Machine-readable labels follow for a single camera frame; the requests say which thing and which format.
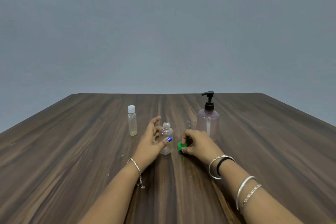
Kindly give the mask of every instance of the black pump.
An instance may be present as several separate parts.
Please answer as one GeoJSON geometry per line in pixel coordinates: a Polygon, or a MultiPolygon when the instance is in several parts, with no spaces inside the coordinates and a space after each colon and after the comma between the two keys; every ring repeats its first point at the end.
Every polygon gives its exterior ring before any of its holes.
{"type": "Polygon", "coordinates": [[[204,93],[201,94],[202,96],[207,95],[207,97],[208,97],[208,101],[205,103],[205,106],[204,106],[204,110],[206,110],[206,111],[215,110],[215,105],[211,101],[211,99],[213,98],[213,94],[215,94],[213,91],[207,91],[207,92],[204,92],[204,93]]]}

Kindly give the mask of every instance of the clear plastic bottle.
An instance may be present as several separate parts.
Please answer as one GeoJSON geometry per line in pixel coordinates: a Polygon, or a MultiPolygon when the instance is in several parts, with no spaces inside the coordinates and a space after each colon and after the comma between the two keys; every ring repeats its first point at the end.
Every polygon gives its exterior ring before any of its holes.
{"type": "Polygon", "coordinates": [[[205,103],[204,109],[200,110],[197,115],[196,129],[199,131],[205,131],[212,140],[216,141],[219,114],[214,110],[215,105],[211,101],[213,98],[213,91],[204,92],[201,95],[207,95],[209,98],[205,103]]]}
{"type": "Polygon", "coordinates": [[[135,106],[129,105],[128,107],[128,128],[129,134],[135,136],[138,132],[137,130],[137,116],[135,114],[135,106]]]}
{"type": "MultiPolygon", "coordinates": [[[[164,122],[162,128],[160,129],[159,141],[165,139],[166,137],[173,137],[174,131],[170,127],[169,122],[164,122]]],[[[170,154],[173,149],[173,143],[170,142],[166,147],[164,147],[160,153],[163,155],[170,154]]]]}

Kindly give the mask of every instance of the purple translucent bottle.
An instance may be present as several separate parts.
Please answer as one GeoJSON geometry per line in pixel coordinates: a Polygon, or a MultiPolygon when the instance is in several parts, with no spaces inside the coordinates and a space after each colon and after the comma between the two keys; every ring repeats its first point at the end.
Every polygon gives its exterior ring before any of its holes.
{"type": "Polygon", "coordinates": [[[205,103],[204,109],[198,112],[196,129],[205,131],[208,136],[215,141],[217,137],[219,114],[214,110],[215,105],[211,101],[213,94],[213,91],[207,91],[201,94],[202,96],[207,95],[209,99],[205,103]]]}

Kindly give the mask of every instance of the silver bracelet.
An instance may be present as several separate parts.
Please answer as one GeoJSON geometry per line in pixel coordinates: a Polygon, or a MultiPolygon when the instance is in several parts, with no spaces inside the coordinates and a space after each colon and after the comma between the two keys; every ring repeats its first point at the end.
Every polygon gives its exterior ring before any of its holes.
{"type": "Polygon", "coordinates": [[[242,214],[243,212],[243,208],[246,204],[246,202],[250,199],[250,197],[252,196],[252,194],[257,190],[259,189],[260,187],[262,187],[261,184],[258,184],[257,186],[255,186],[251,191],[250,193],[246,196],[246,198],[244,199],[244,202],[241,204],[241,207],[240,207],[240,213],[242,214]]]}
{"type": "Polygon", "coordinates": [[[245,184],[246,184],[250,179],[257,180],[254,176],[249,176],[249,177],[247,177],[247,178],[241,183],[241,185],[240,185],[240,187],[239,187],[239,190],[238,190],[238,193],[237,193],[237,198],[236,198],[236,207],[237,207],[237,210],[238,210],[238,211],[239,211],[239,206],[238,206],[238,204],[239,204],[239,196],[240,196],[240,193],[241,193],[241,191],[243,190],[245,184]]]}
{"type": "Polygon", "coordinates": [[[139,182],[139,184],[137,184],[137,183],[135,183],[135,184],[136,184],[137,186],[140,186],[140,185],[141,185],[141,188],[142,188],[142,189],[144,189],[144,188],[145,188],[145,186],[142,184],[142,176],[141,176],[141,171],[140,171],[140,169],[139,169],[139,167],[138,167],[137,163],[134,161],[134,159],[133,159],[133,158],[130,158],[130,159],[127,161],[127,163],[128,163],[130,160],[132,160],[132,161],[133,161],[134,165],[137,167],[137,169],[138,169],[138,171],[139,171],[139,174],[140,174],[140,182],[139,182]]]}
{"type": "Polygon", "coordinates": [[[221,155],[221,156],[218,156],[218,157],[214,158],[214,159],[211,161],[210,165],[209,165],[209,175],[210,175],[213,179],[216,179],[216,180],[220,180],[220,179],[222,179],[222,178],[221,178],[221,177],[220,177],[220,178],[218,178],[218,177],[214,177],[214,176],[211,174],[211,172],[210,172],[210,167],[211,167],[212,163],[213,163],[216,159],[219,159],[219,158],[229,158],[229,159],[231,159],[231,160],[233,160],[233,161],[235,162],[235,160],[234,160],[232,157],[227,156],[227,155],[221,155]]]}

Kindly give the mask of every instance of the white flip-top cap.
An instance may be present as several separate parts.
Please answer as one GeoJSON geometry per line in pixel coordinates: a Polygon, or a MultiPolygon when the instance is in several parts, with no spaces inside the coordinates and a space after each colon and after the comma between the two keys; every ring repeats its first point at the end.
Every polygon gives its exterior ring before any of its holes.
{"type": "Polygon", "coordinates": [[[128,108],[128,113],[135,113],[135,106],[134,105],[129,105],[127,108],[128,108]]]}

